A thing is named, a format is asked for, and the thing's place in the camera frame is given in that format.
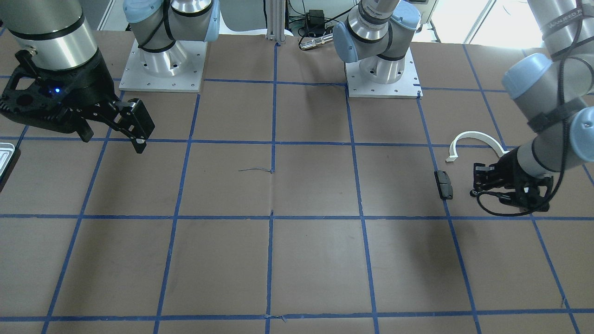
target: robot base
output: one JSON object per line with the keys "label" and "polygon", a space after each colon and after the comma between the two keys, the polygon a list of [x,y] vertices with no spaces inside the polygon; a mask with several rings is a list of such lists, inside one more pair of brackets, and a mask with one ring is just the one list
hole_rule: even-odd
{"label": "robot base", "polygon": [[405,70],[400,80],[393,84],[378,84],[367,80],[362,74],[358,62],[345,64],[346,78],[349,85],[350,97],[380,97],[392,99],[416,99],[423,96],[419,75],[410,49],[405,56]]}
{"label": "robot base", "polygon": [[134,40],[119,89],[131,92],[199,93],[207,43],[187,40],[178,41],[178,43],[185,48],[191,61],[188,70],[172,77],[155,77],[143,68],[138,52],[138,42]]}

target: black object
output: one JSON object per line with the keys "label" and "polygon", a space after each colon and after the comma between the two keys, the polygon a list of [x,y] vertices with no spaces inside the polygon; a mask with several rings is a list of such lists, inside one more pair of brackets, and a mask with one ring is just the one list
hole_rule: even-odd
{"label": "black object", "polygon": [[305,13],[305,28],[308,37],[320,37],[326,33],[323,10],[309,10]]}
{"label": "black object", "polygon": [[454,189],[451,187],[450,177],[444,171],[435,171],[435,182],[437,190],[440,192],[442,200],[451,200],[454,198]]}
{"label": "black object", "polygon": [[[76,132],[84,142],[93,136],[87,120],[99,121],[125,134],[137,153],[142,153],[154,123],[139,99],[122,102],[101,52],[85,64],[70,70],[38,68],[32,54],[15,54],[20,65],[12,72],[0,97],[0,114],[11,121],[60,133]],[[34,82],[17,90],[22,78]]]}
{"label": "black object", "polygon": [[[474,164],[474,185],[470,191],[472,197],[478,198],[478,203],[485,211],[481,201],[482,195],[496,196],[501,204],[519,207],[530,211],[547,212],[548,198],[553,188],[553,177],[535,178],[528,175],[517,160],[515,149],[505,154],[497,163],[487,167],[483,163]],[[513,191],[498,193],[489,191],[493,188],[505,188]],[[539,187],[545,187],[546,192],[541,196]]]}

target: white mounting plate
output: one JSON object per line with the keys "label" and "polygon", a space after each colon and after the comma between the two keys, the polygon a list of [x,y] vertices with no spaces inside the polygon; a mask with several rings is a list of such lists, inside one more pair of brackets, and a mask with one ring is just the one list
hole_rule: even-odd
{"label": "white mounting plate", "polygon": [[346,79],[349,84],[350,97],[381,97],[392,99],[416,99],[423,91],[419,83],[419,75],[416,72],[415,62],[412,59],[410,48],[406,52],[405,71],[402,78],[393,84],[378,84],[366,80],[361,75],[358,62],[345,64]]}
{"label": "white mounting plate", "polygon": [[173,77],[155,77],[149,74],[140,62],[138,42],[134,40],[128,62],[119,83],[119,89],[129,92],[182,92],[199,93],[206,59],[206,42],[179,41],[188,52],[192,62],[185,73]]}

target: grid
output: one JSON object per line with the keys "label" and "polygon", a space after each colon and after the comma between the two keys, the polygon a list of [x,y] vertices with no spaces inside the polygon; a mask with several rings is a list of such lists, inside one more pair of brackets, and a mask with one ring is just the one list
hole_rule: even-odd
{"label": "grid", "polygon": [[[349,103],[349,96],[348,96],[348,87],[345,83],[301,83],[301,82],[291,82],[291,81],[279,81],[277,79],[277,63],[278,63],[278,49],[281,48],[280,45],[274,45],[274,80],[267,81],[267,80],[226,80],[226,79],[213,79],[207,78],[205,81],[218,81],[218,82],[229,82],[229,83],[258,83],[258,84],[271,84],[273,85],[273,101],[272,101],[272,129],[271,129],[271,140],[270,141],[242,141],[242,140],[199,140],[194,138],[194,129],[197,122],[197,117],[199,113],[199,105],[200,105],[200,95],[198,95],[197,100],[195,102],[194,114],[192,117],[192,125],[189,133],[189,137],[187,140],[182,139],[172,139],[172,138],[155,138],[149,139],[148,142],[154,143],[185,143],[186,150],[184,156],[184,164],[182,167],[181,172],[181,179],[179,180],[179,193],[177,196],[177,201],[175,204],[175,211],[172,216],[141,216],[141,215],[88,215],[85,214],[87,204],[89,202],[89,198],[91,195],[91,191],[93,189],[95,180],[97,178],[97,174],[99,172],[103,157],[105,155],[106,148],[108,143],[110,142],[117,142],[117,141],[128,141],[124,138],[112,138],[111,137],[111,130],[109,130],[105,136],[105,138],[93,138],[92,141],[102,142],[102,148],[97,158],[97,162],[93,171],[93,174],[90,179],[89,186],[86,191],[86,196],[83,201],[83,205],[80,209],[79,214],[77,215],[53,215],[53,214],[11,214],[5,213],[1,214],[0,218],[45,218],[45,219],[76,219],[76,225],[74,228],[74,232],[71,237],[71,241],[69,243],[68,251],[66,257],[64,259],[64,263],[62,266],[61,273],[59,275],[58,284],[56,285],[55,292],[53,293],[52,301],[48,309],[48,313],[44,317],[2,317],[0,316],[0,323],[1,322],[43,322],[43,329],[42,334],[45,334],[48,331],[48,326],[52,322],[92,322],[92,321],[138,321],[138,322],[154,322],[154,334],[159,332],[160,323],[162,321],[172,321],[172,320],[263,320],[265,321],[265,333],[270,333],[270,325],[272,321],[282,321],[287,319],[335,319],[335,318],[370,318],[373,320],[374,323],[374,330],[375,333],[380,333],[380,325],[379,319],[382,318],[399,318],[399,317],[450,317],[450,316],[472,316],[474,319],[476,332],[482,333],[481,331],[481,324],[479,321],[479,316],[487,316],[487,315],[508,315],[508,314],[568,314],[571,323],[574,327],[576,333],[580,333],[576,320],[574,318],[574,314],[592,314],[594,313],[594,308],[571,308],[569,304],[569,300],[567,299],[565,292],[563,290],[561,281],[557,275],[557,271],[553,265],[553,262],[549,256],[547,247],[545,245],[545,241],[542,238],[538,222],[541,220],[574,220],[574,221],[592,221],[594,217],[558,217],[558,216],[532,216],[529,217],[518,217],[518,218],[499,218],[499,217],[489,217],[489,216],[456,216],[450,214],[450,209],[448,207],[448,203],[444,200],[443,201],[443,208],[445,211],[445,215],[439,216],[368,216],[364,213],[364,207],[362,205],[362,195],[361,195],[361,185],[359,180],[359,168],[358,168],[358,159],[357,159],[357,148],[364,147],[364,146],[386,146],[386,147],[426,147],[431,155],[431,160],[433,164],[434,170],[438,169],[438,163],[436,158],[436,153],[434,151],[437,147],[449,147],[449,144],[434,144],[431,140],[431,136],[429,133],[429,128],[427,126],[427,120],[425,118],[424,110],[422,107],[422,100],[417,98],[416,104],[418,107],[418,111],[421,117],[423,129],[425,132],[426,143],[358,143],[355,141],[355,135],[353,131],[353,120],[351,114],[351,108]],[[464,52],[466,54],[466,58],[468,63],[472,69],[473,75],[476,79],[476,83],[478,85],[478,89],[460,89],[460,88],[447,88],[447,87],[423,87],[425,90],[451,90],[451,91],[461,91],[461,92],[480,92],[482,98],[484,100],[485,106],[489,112],[489,116],[493,121],[493,125],[497,131],[499,136],[500,142],[502,142],[504,148],[509,148],[513,146],[506,146],[503,141],[503,136],[500,131],[500,128],[495,120],[495,116],[489,106],[488,99],[485,95],[485,92],[491,93],[504,93],[502,90],[485,90],[481,86],[481,82],[475,70],[475,66],[471,60],[471,57],[466,49],[463,47]],[[349,142],[334,142],[334,141],[277,141],[276,140],[276,111],[277,111],[277,87],[279,85],[302,85],[302,86],[340,86],[344,87],[345,90],[345,101],[346,101],[346,113],[348,118],[348,126],[349,126],[349,135],[350,141]],[[0,137],[2,140],[18,140],[18,146],[27,140],[55,140],[55,141],[78,141],[77,138],[63,138],[63,137],[27,137],[28,127],[23,129],[22,134],[19,137]],[[182,202],[182,197],[184,195],[184,184],[186,180],[186,173],[188,170],[188,161],[192,149],[193,144],[204,143],[204,144],[269,144],[271,145],[271,167],[270,172],[274,173],[276,170],[276,149],[277,146],[290,146],[290,145],[320,145],[320,146],[350,146],[352,152],[352,163],[353,168],[355,171],[355,185],[356,185],[356,195],[358,201],[358,209],[359,215],[358,216],[277,216],[274,214],[274,211],[270,212],[268,216],[193,216],[193,215],[180,215],[180,206]],[[468,148],[479,148],[479,149],[487,149],[488,146],[484,145],[475,145],[475,144],[463,144],[459,145],[459,147],[468,147]],[[583,166],[583,170],[586,173],[587,177],[589,178],[590,182],[594,186],[594,180],[588,168]],[[58,295],[60,293],[61,285],[64,280],[65,273],[68,268],[69,260],[72,254],[72,250],[74,248],[74,244],[77,239],[79,227],[83,219],[117,219],[117,220],[127,220],[127,219],[135,219],[135,220],[159,220],[159,219],[166,219],[172,221],[172,229],[170,233],[170,241],[168,246],[168,252],[166,255],[166,264],[165,264],[165,271],[163,273],[163,280],[162,280],[162,287],[160,290],[159,296],[159,303],[156,314],[141,314],[137,316],[54,316],[53,311],[58,300]],[[177,223],[179,220],[225,220],[225,219],[253,219],[253,220],[267,220],[268,221],[268,250],[267,250],[267,282],[266,282],[266,314],[237,314],[237,315],[230,315],[230,314],[211,314],[211,315],[163,315],[163,303],[166,296],[166,287],[168,285],[168,278],[169,278],[169,269],[171,266],[172,257],[175,256],[173,254],[173,246],[175,244],[176,238],[176,229]],[[365,261],[367,266],[367,277],[368,277],[368,284],[369,284],[369,291],[370,291],[370,302],[371,302],[371,312],[368,313],[352,313],[352,314],[314,314],[314,313],[295,313],[295,314],[284,314],[284,315],[272,315],[271,314],[271,289],[272,289],[272,267],[273,267],[273,240],[274,240],[274,223],[278,220],[332,220],[332,219],[340,219],[340,220],[358,220],[361,222],[361,229],[362,229],[362,236],[363,236],[363,244],[365,250]],[[460,268],[462,270],[462,275],[466,287],[466,292],[468,295],[469,303],[470,303],[470,310],[467,311],[438,311],[438,312],[394,312],[394,313],[384,313],[378,312],[376,307],[376,300],[375,300],[375,290],[374,290],[374,280],[373,280],[373,272],[372,272],[372,265],[371,265],[371,256],[369,251],[369,241],[368,241],[368,234],[367,234],[367,224],[368,220],[446,220],[448,222],[449,230],[452,237],[452,242],[456,249],[457,258],[460,264]],[[551,269],[551,275],[555,279],[555,283],[557,284],[557,288],[561,295],[561,298],[564,301],[565,308],[552,308],[552,309],[517,309],[517,310],[478,310],[475,305],[475,300],[473,297],[473,292],[470,285],[470,280],[468,274],[466,272],[465,261],[463,258],[462,251],[459,245],[459,239],[456,234],[456,229],[454,226],[455,220],[523,220],[529,221],[532,223],[535,233],[538,236],[538,240],[541,244],[542,250],[546,257],[547,263]]]}

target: blue joint cap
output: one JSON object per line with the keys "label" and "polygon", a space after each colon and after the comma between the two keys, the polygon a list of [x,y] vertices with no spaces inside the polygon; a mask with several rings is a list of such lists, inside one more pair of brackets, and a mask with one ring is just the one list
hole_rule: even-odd
{"label": "blue joint cap", "polygon": [[512,100],[526,93],[549,70],[553,61],[542,53],[529,55],[503,75],[501,83]]}
{"label": "blue joint cap", "polygon": [[128,23],[146,20],[159,10],[163,0],[124,0],[124,14]]}
{"label": "blue joint cap", "polygon": [[408,30],[416,30],[416,26],[421,20],[421,13],[414,5],[406,1],[400,1],[396,5],[394,13],[392,13],[391,19]]}
{"label": "blue joint cap", "polygon": [[353,36],[343,22],[336,24],[333,29],[334,48],[343,62],[356,62],[359,60]]}
{"label": "blue joint cap", "polygon": [[206,30],[205,42],[214,42],[219,38],[220,31],[220,2],[213,0],[212,14],[210,15],[210,22],[208,23],[208,30]]}
{"label": "blue joint cap", "polygon": [[594,107],[582,109],[573,118],[569,132],[571,147],[578,157],[594,162]]}

